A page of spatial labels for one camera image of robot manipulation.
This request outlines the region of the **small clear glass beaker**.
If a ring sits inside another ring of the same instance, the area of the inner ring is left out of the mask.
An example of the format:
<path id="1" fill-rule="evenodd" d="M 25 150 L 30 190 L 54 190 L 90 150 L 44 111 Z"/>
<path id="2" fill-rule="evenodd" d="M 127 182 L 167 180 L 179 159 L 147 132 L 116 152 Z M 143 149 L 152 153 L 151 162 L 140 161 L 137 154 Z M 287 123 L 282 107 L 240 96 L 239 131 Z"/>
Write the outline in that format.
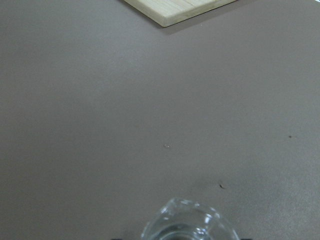
<path id="1" fill-rule="evenodd" d="M 145 226 L 142 240 L 238 240 L 233 226 L 213 207 L 174 197 Z"/>

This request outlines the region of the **wooden cutting board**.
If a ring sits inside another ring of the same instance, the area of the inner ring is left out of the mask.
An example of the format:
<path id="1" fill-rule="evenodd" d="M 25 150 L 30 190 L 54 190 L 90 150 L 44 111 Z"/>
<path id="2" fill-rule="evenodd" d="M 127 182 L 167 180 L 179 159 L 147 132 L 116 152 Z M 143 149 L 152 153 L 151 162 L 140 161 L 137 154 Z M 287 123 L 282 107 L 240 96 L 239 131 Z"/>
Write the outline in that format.
<path id="1" fill-rule="evenodd" d="M 161 27 L 169 27 L 233 3 L 234 0 L 125 0 Z"/>

